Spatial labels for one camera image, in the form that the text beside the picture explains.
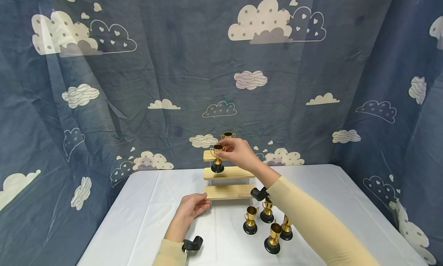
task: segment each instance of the backdrop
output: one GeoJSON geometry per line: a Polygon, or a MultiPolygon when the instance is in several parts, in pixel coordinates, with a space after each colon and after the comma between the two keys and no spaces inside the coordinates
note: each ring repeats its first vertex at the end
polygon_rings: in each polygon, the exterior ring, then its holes
{"type": "Polygon", "coordinates": [[[75,265],[131,173],[227,130],[341,165],[435,264],[442,11],[392,1],[0,0],[1,264],[75,265]]]}

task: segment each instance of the wooden plank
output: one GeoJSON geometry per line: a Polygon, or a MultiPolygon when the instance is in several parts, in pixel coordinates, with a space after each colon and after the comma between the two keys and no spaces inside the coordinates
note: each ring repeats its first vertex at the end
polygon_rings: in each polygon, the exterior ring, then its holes
{"type": "Polygon", "coordinates": [[[203,170],[203,178],[205,181],[209,181],[211,179],[251,179],[254,178],[254,175],[237,166],[228,166],[225,167],[224,171],[221,173],[214,173],[210,168],[205,168],[203,170]]]}
{"type": "Polygon", "coordinates": [[[205,187],[206,199],[220,201],[222,199],[251,199],[251,190],[255,184],[215,185],[205,187]]]}
{"type": "Polygon", "coordinates": [[[205,162],[212,162],[214,161],[215,157],[212,155],[210,150],[206,150],[203,152],[203,161],[205,162]]]}

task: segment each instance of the gold trophy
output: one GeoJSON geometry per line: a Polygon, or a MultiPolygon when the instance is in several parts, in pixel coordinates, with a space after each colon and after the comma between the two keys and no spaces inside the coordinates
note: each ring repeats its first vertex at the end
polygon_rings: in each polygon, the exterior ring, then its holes
{"type": "Polygon", "coordinates": [[[246,222],[243,224],[243,230],[249,234],[255,234],[257,232],[257,225],[255,224],[255,217],[260,207],[249,206],[245,213],[246,222]]]}
{"type": "Polygon", "coordinates": [[[224,134],[220,135],[222,139],[224,138],[235,138],[235,134],[230,131],[226,131],[224,134]]]}
{"type": "Polygon", "coordinates": [[[280,235],[280,238],[283,240],[289,241],[292,239],[292,228],[291,228],[291,221],[285,214],[285,219],[283,220],[283,224],[281,225],[282,232],[280,235]]]}
{"type": "Polygon", "coordinates": [[[263,211],[260,213],[260,219],[265,223],[271,223],[274,221],[274,215],[272,214],[272,207],[274,206],[267,196],[263,204],[263,211]]]}
{"type": "Polygon", "coordinates": [[[281,226],[274,222],[271,225],[271,235],[265,239],[265,249],[270,254],[278,254],[278,252],[280,252],[280,243],[278,243],[278,237],[280,236],[281,232],[281,226]]]}
{"type": "Polygon", "coordinates": [[[222,145],[216,144],[214,147],[211,147],[210,151],[212,153],[212,155],[215,157],[212,166],[211,166],[211,170],[212,172],[216,172],[216,173],[220,173],[222,172],[225,167],[223,166],[223,161],[217,156],[217,152],[220,151],[225,151],[226,147],[223,147],[222,145]]]}

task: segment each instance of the white table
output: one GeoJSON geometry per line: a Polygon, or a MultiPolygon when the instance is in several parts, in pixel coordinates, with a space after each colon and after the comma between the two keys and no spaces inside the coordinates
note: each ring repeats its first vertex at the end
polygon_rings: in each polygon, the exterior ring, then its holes
{"type": "MultiPolygon", "coordinates": [[[[339,217],[382,266],[427,265],[340,167],[303,165],[274,169],[339,217]]],[[[262,187],[257,179],[251,182],[259,189],[262,187]]],[[[134,173],[78,265],[152,265],[181,197],[203,193],[205,185],[202,169],[134,173]]],[[[193,240],[198,235],[204,240],[200,251],[188,255],[187,265],[324,265],[295,228],[292,240],[280,240],[279,254],[268,254],[263,241],[269,236],[270,224],[257,218],[255,235],[243,231],[243,214],[249,204],[248,200],[214,201],[213,207],[195,220],[187,234],[187,239],[193,240]]],[[[273,212],[281,223],[283,213],[276,207],[273,212]]]]}

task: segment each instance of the beige sleeve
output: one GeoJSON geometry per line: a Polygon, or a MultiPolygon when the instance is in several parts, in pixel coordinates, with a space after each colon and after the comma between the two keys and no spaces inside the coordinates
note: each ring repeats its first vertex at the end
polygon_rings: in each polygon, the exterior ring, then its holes
{"type": "Polygon", "coordinates": [[[281,176],[268,193],[327,266],[379,266],[334,214],[285,177],[281,176]]]}
{"type": "Polygon", "coordinates": [[[152,266],[185,266],[187,255],[182,251],[182,243],[163,239],[152,266]]]}

